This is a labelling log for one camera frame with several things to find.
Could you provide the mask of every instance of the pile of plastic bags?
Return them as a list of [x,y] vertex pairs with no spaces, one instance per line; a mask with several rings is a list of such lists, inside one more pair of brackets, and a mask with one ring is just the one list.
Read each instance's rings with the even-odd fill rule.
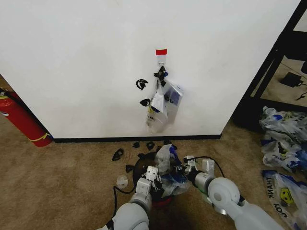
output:
[[264,107],[260,120],[266,134],[261,140],[263,163],[282,166],[290,172],[297,168],[307,171],[307,114],[277,112]]

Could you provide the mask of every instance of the black baseboard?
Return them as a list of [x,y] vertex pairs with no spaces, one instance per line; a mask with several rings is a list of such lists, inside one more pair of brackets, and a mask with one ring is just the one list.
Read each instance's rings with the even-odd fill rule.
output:
[[194,135],[194,136],[161,136],[161,137],[124,137],[124,138],[54,138],[56,143],[67,142],[115,142],[115,141],[152,141],[152,140],[209,140],[220,139],[220,135]]

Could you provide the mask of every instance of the red container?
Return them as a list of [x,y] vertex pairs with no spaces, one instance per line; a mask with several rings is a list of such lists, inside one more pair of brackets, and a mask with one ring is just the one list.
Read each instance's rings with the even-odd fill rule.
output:
[[7,96],[0,96],[0,113],[9,119],[36,146],[42,147],[52,142],[50,134],[15,100]]

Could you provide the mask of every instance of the yellow smiley face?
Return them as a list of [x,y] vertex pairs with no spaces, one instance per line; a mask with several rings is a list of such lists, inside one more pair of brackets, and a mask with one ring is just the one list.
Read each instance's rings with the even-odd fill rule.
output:
[[282,188],[280,190],[280,198],[289,205],[294,202],[290,190],[288,188]]

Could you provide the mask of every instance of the white wall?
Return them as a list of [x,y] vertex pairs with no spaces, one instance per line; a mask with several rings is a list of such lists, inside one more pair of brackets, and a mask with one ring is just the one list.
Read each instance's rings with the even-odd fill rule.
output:
[[150,136],[139,101],[167,48],[185,95],[159,135],[220,134],[298,2],[2,1],[0,72],[55,138]]

